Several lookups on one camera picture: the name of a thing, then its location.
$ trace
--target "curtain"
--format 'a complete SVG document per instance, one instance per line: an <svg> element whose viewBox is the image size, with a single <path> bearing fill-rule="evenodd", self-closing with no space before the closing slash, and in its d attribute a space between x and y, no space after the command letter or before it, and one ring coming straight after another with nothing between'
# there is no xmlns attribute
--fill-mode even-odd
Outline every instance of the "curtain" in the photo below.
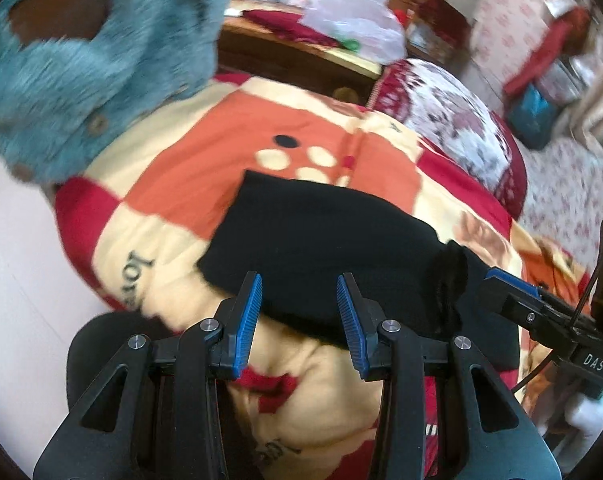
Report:
<svg viewBox="0 0 603 480"><path fill-rule="evenodd" d="M591 151L601 150L598 143L603 140L603 70L582 99L564 110L556 121L553 137L564 134Z"/></svg>

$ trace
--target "red garment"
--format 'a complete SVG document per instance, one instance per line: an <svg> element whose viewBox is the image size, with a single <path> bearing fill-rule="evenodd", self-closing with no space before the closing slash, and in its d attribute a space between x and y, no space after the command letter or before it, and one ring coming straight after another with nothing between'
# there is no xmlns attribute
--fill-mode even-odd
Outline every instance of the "red garment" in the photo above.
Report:
<svg viewBox="0 0 603 480"><path fill-rule="evenodd" d="M280 40L300 41L323 46L339 46L337 40L301 25L300 14L281 10L245 10L244 18L271 30Z"/></svg>
<svg viewBox="0 0 603 480"><path fill-rule="evenodd" d="M528 85L546 73L550 65L559 57L573 24L566 16L550 25L541 45L534 50L519 73L504 85L504 94L514 99L528 88Z"/></svg>

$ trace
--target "floral pillow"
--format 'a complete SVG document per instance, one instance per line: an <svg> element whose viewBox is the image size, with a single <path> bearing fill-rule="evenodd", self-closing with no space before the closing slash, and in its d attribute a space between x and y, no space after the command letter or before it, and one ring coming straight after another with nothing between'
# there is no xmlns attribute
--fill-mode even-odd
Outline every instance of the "floral pillow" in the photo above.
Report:
<svg viewBox="0 0 603 480"><path fill-rule="evenodd" d="M420 59L389 65L368 107L429 140L517 218L526 193L523 160L505 124L454 76Z"/></svg>

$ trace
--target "cable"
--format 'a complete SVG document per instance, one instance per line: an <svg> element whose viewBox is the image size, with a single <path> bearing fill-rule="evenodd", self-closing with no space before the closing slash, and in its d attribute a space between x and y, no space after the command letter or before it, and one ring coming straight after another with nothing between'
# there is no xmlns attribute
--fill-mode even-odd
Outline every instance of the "cable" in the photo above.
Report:
<svg viewBox="0 0 603 480"><path fill-rule="evenodd" d="M525 385L527 385L529 382L531 382L535 377L537 377L542 370L548 365L548 363L550 363L554 357L554 353L555 351L551 351L542 362L540 362L535 369L530 372L528 375L526 375L526 377L524 377L521 381L519 381L515 387L510 390L512 394L517 393L519 390L521 390Z"/></svg>
<svg viewBox="0 0 603 480"><path fill-rule="evenodd" d="M568 328L572 328L575 326L575 323L577 323L577 320L579 319L579 315L582 313L582 310L585 307L585 303L586 301L588 301L588 298L590 298L590 293L593 290L593 287L595 286L595 282L597 281L597 278L599 277L599 272L601 270L601 266L603 266L603 252L601 253L601 257L597 260L597 264L595 265L595 270L593 271L593 274L590 277L590 280L588 280L588 284L586 285L585 289L584 289L584 293L581 295L581 298L579 298L579 303L577 303L577 308L575 309L575 313L573 314L573 317L570 318L570 323L568 325Z"/></svg>

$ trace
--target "black cloth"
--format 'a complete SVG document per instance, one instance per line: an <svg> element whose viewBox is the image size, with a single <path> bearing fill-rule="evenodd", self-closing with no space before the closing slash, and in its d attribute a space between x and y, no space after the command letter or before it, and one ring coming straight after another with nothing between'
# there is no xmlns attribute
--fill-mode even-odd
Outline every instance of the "black cloth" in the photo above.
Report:
<svg viewBox="0 0 603 480"><path fill-rule="evenodd" d="M262 310L291 328L345 346L337 277L419 335L470 337L498 370L519 365L517 326L475 303L488 267L428 224L357 190L246 171L235 202L198 266L238 293L246 272L264 280Z"/></svg>

